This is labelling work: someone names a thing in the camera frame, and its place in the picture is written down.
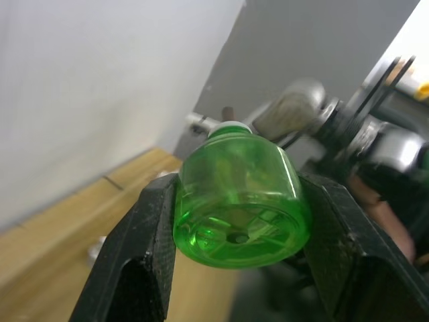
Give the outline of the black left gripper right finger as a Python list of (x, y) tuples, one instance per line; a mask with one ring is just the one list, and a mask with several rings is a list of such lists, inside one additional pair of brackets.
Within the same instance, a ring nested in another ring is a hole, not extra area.
[(427, 321), (428, 284), (392, 239), (329, 178), (301, 173), (313, 214), (307, 263), (333, 321)]

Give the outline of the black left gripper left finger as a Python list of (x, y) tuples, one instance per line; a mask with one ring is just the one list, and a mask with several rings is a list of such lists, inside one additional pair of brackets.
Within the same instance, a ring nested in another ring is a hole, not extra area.
[(177, 174), (151, 181), (108, 234), (71, 321), (164, 321), (176, 246), (172, 236)]

